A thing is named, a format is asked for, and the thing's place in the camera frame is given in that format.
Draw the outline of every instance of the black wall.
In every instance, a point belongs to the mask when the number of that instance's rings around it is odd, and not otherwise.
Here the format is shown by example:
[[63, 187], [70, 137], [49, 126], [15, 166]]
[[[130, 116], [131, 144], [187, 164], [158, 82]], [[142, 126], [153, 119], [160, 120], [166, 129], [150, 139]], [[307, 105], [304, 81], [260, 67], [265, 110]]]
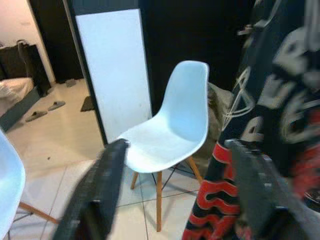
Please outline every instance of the black wall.
[[237, 31], [249, 23], [254, 0], [139, 0], [156, 113], [176, 64], [209, 64], [209, 81], [231, 90], [245, 38]]
[[63, 0], [30, 0], [55, 79], [83, 78]]

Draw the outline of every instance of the white logo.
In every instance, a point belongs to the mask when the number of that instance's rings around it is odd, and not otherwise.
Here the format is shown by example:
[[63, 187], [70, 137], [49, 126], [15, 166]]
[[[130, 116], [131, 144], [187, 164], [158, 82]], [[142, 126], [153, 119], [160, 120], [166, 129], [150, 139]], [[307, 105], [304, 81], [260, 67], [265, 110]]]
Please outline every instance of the white logo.
[[[246, 115], [255, 107], [254, 98], [246, 91], [246, 85], [250, 77], [250, 71], [251, 68], [248, 66], [236, 80], [234, 88], [238, 87], [239, 90], [237, 95], [233, 97], [232, 106], [224, 116], [222, 131], [226, 129], [231, 119]], [[244, 107], [238, 109], [241, 100], [244, 103]]]

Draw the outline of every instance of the hanging clothing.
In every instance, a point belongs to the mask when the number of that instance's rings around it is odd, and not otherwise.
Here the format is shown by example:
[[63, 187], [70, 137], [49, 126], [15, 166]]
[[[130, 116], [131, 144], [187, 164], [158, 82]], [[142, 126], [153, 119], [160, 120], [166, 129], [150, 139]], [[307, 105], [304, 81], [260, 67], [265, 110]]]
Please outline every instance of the hanging clothing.
[[257, 0], [252, 26], [183, 240], [221, 240], [241, 212], [225, 140], [254, 142], [302, 198], [320, 187], [320, 0]]

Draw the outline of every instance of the tiled floor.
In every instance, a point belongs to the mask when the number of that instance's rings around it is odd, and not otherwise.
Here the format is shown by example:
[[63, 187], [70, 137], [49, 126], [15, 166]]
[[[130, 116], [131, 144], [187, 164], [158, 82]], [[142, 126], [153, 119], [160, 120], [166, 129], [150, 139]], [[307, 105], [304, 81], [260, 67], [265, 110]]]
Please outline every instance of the tiled floor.
[[[7, 133], [26, 168], [22, 201], [57, 219], [62, 217], [77, 182], [103, 149], [95, 113], [80, 112], [88, 95], [84, 80], [71, 88], [57, 84]], [[64, 100], [66, 105], [25, 123], [32, 112], [46, 110], [56, 100]], [[171, 171], [163, 172], [163, 183]], [[108, 239], [180, 239], [199, 188], [195, 177], [180, 170], [173, 173], [162, 194], [162, 232], [156, 232], [156, 186], [152, 175], [140, 174], [134, 190], [130, 189], [132, 177], [133, 171], [125, 168]], [[33, 215], [14, 222], [10, 235], [12, 240], [48, 240], [55, 229], [54, 224]]]

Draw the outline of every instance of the gray slipper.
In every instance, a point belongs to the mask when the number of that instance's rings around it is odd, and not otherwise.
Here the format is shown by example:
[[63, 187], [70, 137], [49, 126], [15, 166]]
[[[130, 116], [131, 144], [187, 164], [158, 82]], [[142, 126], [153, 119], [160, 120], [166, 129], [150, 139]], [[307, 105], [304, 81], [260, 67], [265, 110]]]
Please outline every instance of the gray slipper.
[[65, 105], [65, 104], [66, 104], [65, 101], [55, 101], [55, 102], [53, 103], [53, 105], [48, 108], [48, 111], [52, 111], [52, 110], [55, 110], [55, 109], [57, 109], [57, 108], [60, 108], [60, 107], [62, 107], [62, 106]]
[[47, 111], [35, 111], [34, 113], [32, 113], [31, 116], [28, 116], [25, 121], [31, 122], [33, 120], [36, 120], [36, 119], [46, 115], [47, 113], [48, 113]]

